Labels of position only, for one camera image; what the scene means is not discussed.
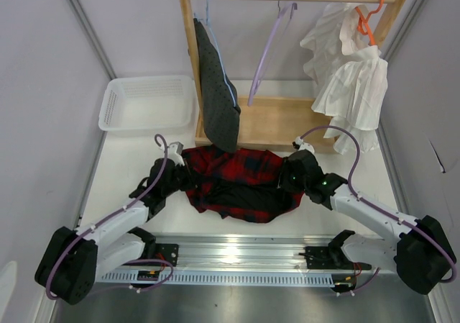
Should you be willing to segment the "red plaid skirt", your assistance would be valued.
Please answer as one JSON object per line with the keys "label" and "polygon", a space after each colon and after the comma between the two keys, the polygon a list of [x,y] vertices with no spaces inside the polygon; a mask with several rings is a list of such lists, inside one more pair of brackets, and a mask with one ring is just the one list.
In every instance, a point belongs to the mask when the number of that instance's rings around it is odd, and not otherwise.
{"label": "red plaid skirt", "polygon": [[194,181],[185,193],[200,213],[266,224],[296,209],[303,197],[302,191],[279,187],[285,159],[269,150],[227,153],[209,145],[186,149],[182,157]]}

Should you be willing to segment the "purple hanger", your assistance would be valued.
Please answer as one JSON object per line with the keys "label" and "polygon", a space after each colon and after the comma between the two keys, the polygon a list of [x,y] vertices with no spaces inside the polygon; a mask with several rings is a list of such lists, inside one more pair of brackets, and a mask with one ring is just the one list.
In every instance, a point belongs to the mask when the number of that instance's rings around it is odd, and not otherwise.
{"label": "purple hanger", "polygon": [[[263,82],[263,79],[265,77],[265,73],[267,72],[269,64],[273,56],[276,53],[275,48],[280,44],[281,39],[285,36],[285,33],[287,32],[288,27],[290,26],[290,23],[292,21],[293,15],[295,11],[298,9],[298,4],[296,2],[291,1],[289,3],[286,3],[286,5],[284,5],[283,8],[281,8],[280,2],[281,0],[277,0],[277,8],[278,8],[277,19],[275,20],[275,23],[272,26],[270,35],[265,44],[264,50],[262,51],[261,58],[259,59],[258,66],[257,66],[257,69],[255,71],[255,74],[252,80],[252,85],[249,90],[247,106],[251,106],[253,104],[254,98],[259,90],[259,87],[261,86],[261,83]],[[287,12],[289,12],[289,19],[279,39],[275,43],[275,36],[277,35],[277,31],[279,30],[282,24],[283,18]]]}

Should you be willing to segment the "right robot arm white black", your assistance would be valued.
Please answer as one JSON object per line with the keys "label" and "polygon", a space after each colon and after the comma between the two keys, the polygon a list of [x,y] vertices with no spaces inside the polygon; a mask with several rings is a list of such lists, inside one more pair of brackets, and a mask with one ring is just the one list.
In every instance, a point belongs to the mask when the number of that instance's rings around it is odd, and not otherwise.
{"label": "right robot arm white black", "polygon": [[398,274],[418,294],[429,294],[440,283],[456,278],[456,256],[441,223],[382,205],[355,190],[350,178],[324,173],[309,150],[285,159],[280,184],[286,191],[302,191],[313,203],[348,216],[377,234],[366,238],[343,231],[331,241],[329,262],[344,268],[366,263]]}

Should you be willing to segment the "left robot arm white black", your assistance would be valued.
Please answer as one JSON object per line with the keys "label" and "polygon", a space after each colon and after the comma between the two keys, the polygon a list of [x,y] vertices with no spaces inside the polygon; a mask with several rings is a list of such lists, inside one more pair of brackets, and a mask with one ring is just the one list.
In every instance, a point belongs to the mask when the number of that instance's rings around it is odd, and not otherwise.
{"label": "left robot arm white black", "polygon": [[193,170],[187,163],[156,160],[125,206],[98,222],[54,232],[35,272],[35,282],[45,288],[49,299],[77,304],[98,279],[119,266],[149,265],[155,259],[157,243],[142,225],[159,214],[167,197],[193,187]]}

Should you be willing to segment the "orange hanger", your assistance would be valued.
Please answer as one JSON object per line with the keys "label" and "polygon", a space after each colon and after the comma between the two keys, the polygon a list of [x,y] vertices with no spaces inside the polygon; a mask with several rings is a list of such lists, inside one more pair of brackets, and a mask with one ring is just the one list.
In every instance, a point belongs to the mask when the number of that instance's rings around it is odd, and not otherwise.
{"label": "orange hanger", "polygon": [[376,41],[375,41],[375,38],[374,38],[374,35],[373,35],[373,32],[372,32],[372,29],[371,27],[369,26],[369,20],[371,18],[372,15],[374,14],[377,14],[381,8],[383,7],[383,4],[384,4],[384,1],[385,0],[379,0],[379,4],[378,4],[378,7],[375,9],[375,10],[372,10],[370,12],[367,13],[367,15],[364,15],[361,11],[361,9],[356,6],[354,9],[355,11],[357,12],[358,16],[359,16],[359,19],[358,19],[358,24],[356,26],[356,30],[361,34],[361,35],[364,35],[364,36],[368,36],[369,38],[369,44],[371,46],[374,46],[376,45]]}

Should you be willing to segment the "light blue hanger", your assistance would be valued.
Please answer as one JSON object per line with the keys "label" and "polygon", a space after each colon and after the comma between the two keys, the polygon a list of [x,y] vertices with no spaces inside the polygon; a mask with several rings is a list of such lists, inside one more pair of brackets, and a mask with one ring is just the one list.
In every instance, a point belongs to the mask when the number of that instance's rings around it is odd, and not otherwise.
{"label": "light blue hanger", "polygon": [[237,104],[237,92],[228,79],[224,65],[221,60],[221,53],[216,43],[216,37],[210,27],[209,2],[206,0],[206,18],[205,24],[193,15],[194,30],[197,31],[195,36],[198,46],[198,68],[204,69],[200,73],[199,82],[204,83],[204,97],[212,98],[216,94],[216,100],[204,102],[204,112],[208,113],[210,108],[216,107],[222,109],[222,113],[229,113],[230,116],[240,114]]}

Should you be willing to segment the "wooden clothes rack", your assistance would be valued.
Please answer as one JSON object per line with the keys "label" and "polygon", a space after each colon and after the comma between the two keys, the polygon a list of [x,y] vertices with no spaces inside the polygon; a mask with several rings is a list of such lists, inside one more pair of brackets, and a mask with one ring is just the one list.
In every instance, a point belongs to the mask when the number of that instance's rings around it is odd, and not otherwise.
{"label": "wooden clothes rack", "polygon": [[[267,0],[267,1],[317,1],[384,4],[383,15],[373,31],[374,40],[382,46],[392,25],[397,19],[405,0]],[[195,81],[195,90],[202,101],[200,68],[196,32],[193,25],[192,0],[180,0],[183,24],[188,44],[188,53]],[[241,108],[240,128],[237,145],[260,150],[288,151],[292,140],[306,127],[316,127],[328,121],[311,110],[312,99],[289,97],[290,88],[284,86],[276,96],[261,96],[255,99],[253,107]]]}

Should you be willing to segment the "white plastic basket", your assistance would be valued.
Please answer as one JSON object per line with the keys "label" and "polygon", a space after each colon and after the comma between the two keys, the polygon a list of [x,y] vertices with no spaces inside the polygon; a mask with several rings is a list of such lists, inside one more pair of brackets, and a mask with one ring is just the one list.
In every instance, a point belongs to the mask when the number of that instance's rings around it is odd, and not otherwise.
{"label": "white plastic basket", "polygon": [[118,135],[182,132],[194,123],[194,82],[187,76],[142,76],[110,81],[98,127]]}

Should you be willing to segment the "grey dotted garment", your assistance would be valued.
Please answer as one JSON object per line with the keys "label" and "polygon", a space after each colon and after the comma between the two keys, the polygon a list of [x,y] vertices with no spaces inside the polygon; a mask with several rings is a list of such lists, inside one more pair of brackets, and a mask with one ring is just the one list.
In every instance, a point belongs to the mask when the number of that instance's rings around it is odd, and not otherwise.
{"label": "grey dotted garment", "polygon": [[228,153],[237,149],[241,109],[237,90],[222,70],[222,62],[203,23],[193,20],[198,46],[203,129],[207,138]]}

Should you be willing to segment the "white pleated garment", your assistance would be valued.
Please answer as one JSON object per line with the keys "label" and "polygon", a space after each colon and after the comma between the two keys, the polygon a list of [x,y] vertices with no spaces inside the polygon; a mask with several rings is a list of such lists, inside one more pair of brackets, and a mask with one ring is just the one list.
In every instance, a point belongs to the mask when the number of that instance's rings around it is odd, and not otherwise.
{"label": "white pleated garment", "polygon": [[330,117],[326,138],[340,154],[379,147],[376,130],[387,91],[387,61],[358,31],[363,4],[331,3],[300,41],[313,53],[303,70],[315,82],[312,110]]}

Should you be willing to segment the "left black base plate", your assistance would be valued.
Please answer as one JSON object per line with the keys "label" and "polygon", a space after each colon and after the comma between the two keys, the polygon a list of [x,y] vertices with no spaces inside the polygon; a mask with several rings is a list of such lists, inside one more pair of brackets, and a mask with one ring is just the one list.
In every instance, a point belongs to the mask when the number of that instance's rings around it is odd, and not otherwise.
{"label": "left black base plate", "polygon": [[179,249],[179,244],[157,243],[154,256],[158,259],[166,260],[175,267],[178,263]]}

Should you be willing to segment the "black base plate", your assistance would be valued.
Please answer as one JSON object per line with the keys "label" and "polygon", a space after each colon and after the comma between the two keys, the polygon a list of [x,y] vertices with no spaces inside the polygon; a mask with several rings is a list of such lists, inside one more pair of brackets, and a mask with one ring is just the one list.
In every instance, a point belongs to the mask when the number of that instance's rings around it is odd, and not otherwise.
{"label": "black base plate", "polygon": [[178,263],[179,249],[179,244],[157,243],[154,256],[158,259],[166,260],[175,267]]}
{"label": "black base plate", "polygon": [[327,246],[305,246],[299,256],[303,257],[307,269],[311,270],[353,270],[355,265],[340,249]]}

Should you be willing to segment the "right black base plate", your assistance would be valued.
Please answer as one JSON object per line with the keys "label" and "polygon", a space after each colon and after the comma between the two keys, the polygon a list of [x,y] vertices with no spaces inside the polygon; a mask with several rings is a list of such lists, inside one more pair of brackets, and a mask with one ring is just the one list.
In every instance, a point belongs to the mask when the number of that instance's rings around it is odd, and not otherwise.
{"label": "right black base plate", "polygon": [[311,270],[353,270],[355,265],[340,249],[327,246],[305,246],[299,256],[303,257],[307,269]]}

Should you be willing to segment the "aluminium mounting rail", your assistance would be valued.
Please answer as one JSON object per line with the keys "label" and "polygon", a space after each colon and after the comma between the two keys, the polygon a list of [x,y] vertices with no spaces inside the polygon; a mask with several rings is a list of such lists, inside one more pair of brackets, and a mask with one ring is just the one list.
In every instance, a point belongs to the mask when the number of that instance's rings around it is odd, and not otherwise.
{"label": "aluminium mounting rail", "polygon": [[[178,269],[190,270],[300,270],[305,260],[299,254],[310,246],[326,246],[332,237],[261,237],[157,235],[162,244],[177,244]],[[377,238],[354,235],[339,248],[355,262],[395,271],[396,246]]]}

